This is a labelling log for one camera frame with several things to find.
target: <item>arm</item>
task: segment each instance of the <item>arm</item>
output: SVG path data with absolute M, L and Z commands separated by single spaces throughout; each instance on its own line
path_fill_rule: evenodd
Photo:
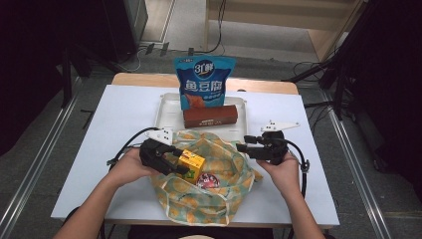
M 158 172 L 142 165 L 139 149 L 131 149 L 99 182 L 54 238 L 97 238 L 115 192 L 127 183 L 153 174 Z
M 257 160 L 273 179 L 289 208 L 297 238 L 324 238 L 314 217 L 302 197 L 299 185 L 299 164 L 289 153 L 279 165 Z

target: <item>person's left hand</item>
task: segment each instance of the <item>person's left hand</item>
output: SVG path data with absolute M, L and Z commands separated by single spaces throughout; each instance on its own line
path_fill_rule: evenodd
M 121 187 L 141 177 L 157 174 L 159 172 L 155 169 L 142 165 L 139 148 L 132 148 L 124 154 L 105 178 L 117 187 Z

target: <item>printed logo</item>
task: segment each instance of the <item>printed logo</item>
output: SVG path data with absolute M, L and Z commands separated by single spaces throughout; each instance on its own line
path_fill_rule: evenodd
M 209 60 L 202 60 L 195 64 L 195 74 L 201 79 L 206 79 L 214 72 L 214 63 Z
M 185 58 L 179 61 L 179 63 L 191 63 L 191 62 L 193 62 L 192 58 Z

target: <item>black stand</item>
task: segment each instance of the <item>black stand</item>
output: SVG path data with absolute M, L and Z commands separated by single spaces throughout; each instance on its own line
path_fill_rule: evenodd
M 362 15 L 359 17 L 334 56 L 320 63 L 318 66 L 287 80 L 288 82 L 297 83 L 321 70 L 325 70 L 318 83 L 322 89 L 329 89 L 335 80 L 337 80 L 333 109 L 339 120 L 341 120 L 341 100 L 344 85 L 347 76 L 350 75 L 349 67 L 346 62 L 352 61 L 353 54 L 351 51 L 356 47 L 356 40 L 379 2 L 379 0 L 371 0 L 367 3 Z

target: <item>white table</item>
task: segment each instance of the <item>white table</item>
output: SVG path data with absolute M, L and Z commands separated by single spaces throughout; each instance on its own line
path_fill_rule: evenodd
M 106 87 L 52 212 L 53 218 L 64 219 L 72 209 L 80 206 L 107 174 L 106 161 L 113 158 L 135 133 L 154 126 L 160 96 L 166 93 L 178 93 L 178 89 L 114 85 Z M 286 129 L 284 134 L 286 139 L 301 148 L 305 157 L 311 162 L 307 203 L 321 228 L 338 225 L 335 207 L 301 96 L 250 92 L 228 92 L 227 96 L 240 97 L 247 102 L 246 113 L 250 135 L 261 135 L 261 126 L 269 120 L 298 122 L 301 125 Z M 135 142 L 144 140 L 145 137 L 141 136 Z M 286 202 L 270 176 L 255 160 L 249 160 L 249 163 L 264 175 L 264 180 L 253 185 L 229 226 L 291 225 Z M 149 178 L 141 178 L 120 188 L 111 202 L 105 220 L 116 224 L 175 224 L 166 218 Z

